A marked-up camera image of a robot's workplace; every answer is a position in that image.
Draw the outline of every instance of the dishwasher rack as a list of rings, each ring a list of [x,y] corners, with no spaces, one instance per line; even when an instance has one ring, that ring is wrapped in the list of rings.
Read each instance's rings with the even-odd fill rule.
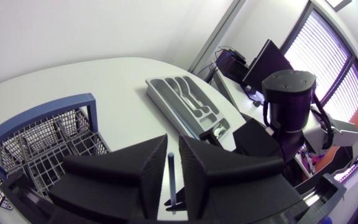
[[[87,106],[89,119],[82,106]],[[32,180],[30,187],[48,200],[49,188],[65,174],[65,156],[108,152],[91,93],[36,106],[0,125],[0,178],[21,170]]]

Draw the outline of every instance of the cable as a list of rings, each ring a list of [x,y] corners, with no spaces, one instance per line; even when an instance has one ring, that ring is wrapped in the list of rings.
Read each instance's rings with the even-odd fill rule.
[[[219,60],[216,60],[215,62],[212,62],[212,63],[208,64],[207,66],[205,66],[205,68],[201,69],[196,75],[199,75],[204,69],[208,68],[210,65],[213,65],[213,63],[219,63],[221,60],[225,59],[227,56],[230,56],[230,55],[234,55],[234,54],[232,52],[226,53],[226,55],[224,55]]]
[[[313,114],[315,114],[318,118],[320,118],[323,121],[324,125],[327,125],[327,123],[329,121],[319,111],[317,111],[315,109],[310,109],[310,111],[313,112]]]
[[[221,52],[222,50],[217,50],[217,51],[215,51],[215,57],[216,57],[216,59],[218,59],[218,56],[216,55],[216,53]]]
[[[266,127],[269,127],[269,122],[267,122],[267,109],[269,107],[269,103],[268,101],[264,101],[264,123],[266,125]]]
[[[318,100],[315,93],[313,93],[313,101],[316,103],[316,106],[317,106],[319,112],[321,113],[321,116],[319,116],[319,115],[317,115],[317,116],[319,116],[321,118],[321,120],[323,120],[324,124],[327,127],[328,138],[327,138],[327,141],[324,142],[324,144],[323,144],[323,149],[329,149],[332,146],[333,140],[334,140],[334,132],[333,132],[333,129],[331,128],[331,123],[329,122],[329,118],[328,118],[325,110],[323,109],[323,106],[321,106],[321,103]]]
[[[218,48],[219,48],[219,49],[222,49],[222,50],[225,50],[225,49],[223,49],[223,47],[227,47],[227,48],[229,48],[229,49],[233,49],[233,50],[234,50],[234,48],[229,47],[229,46],[219,46]]]
[[[211,80],[208,82],[208,84],[212,84],[212,82],[215,82],[215,79],[214,79],[214,75],[216,74],[216,72],[217,71],[219,71],[219,68],[218,68],[218,66],[215,66],[214,68],[213,68],[214,70],[212,71],[210,71],[210,72],[212,72],[212,75],[211,75]]]

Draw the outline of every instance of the computer monitor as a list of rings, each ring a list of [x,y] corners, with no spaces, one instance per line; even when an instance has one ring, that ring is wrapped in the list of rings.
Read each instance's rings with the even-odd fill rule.
[[[274,72],[287,69],[292,69],[289,61],[271,40],[267,40],[258,56],[252,61],[248,72],[242,78],[241,87],[251,100],[260,101],[255,93],[257,91],[262,92],[262,81]]]

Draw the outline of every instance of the desk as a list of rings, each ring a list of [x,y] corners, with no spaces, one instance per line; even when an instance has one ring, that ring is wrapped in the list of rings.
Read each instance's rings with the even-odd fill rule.
[[[240,84],[225,77],[220,70],[216,71],[213,78],[219,92],[221,92],[240,113],[250,116],[264,124],[263,105],[259,107],[254,106],[254,104],[252,104],[253,101],[244,93]]]
[[[99,132],[110,150],[115,151],[165,133],[168,152],[175,153],[176,188],[183,187],[178,132],[147,96],[146,78],[188,75],[211,98],[231,125],[233,132],[245,121],[218,91],[196,76],[164,62],[145,58],[112,58],[74,63],[26,74],[0,83],[0,124],[42,103],[80,93],[96,98]],[[221,141],[227,150],[235,149],[231,134]],[[186,212],[165,211],[169,199],[168,164],[165,164],[159,220],[186,220]],[[1,223],[25,223],[16,211],[0,208]]]

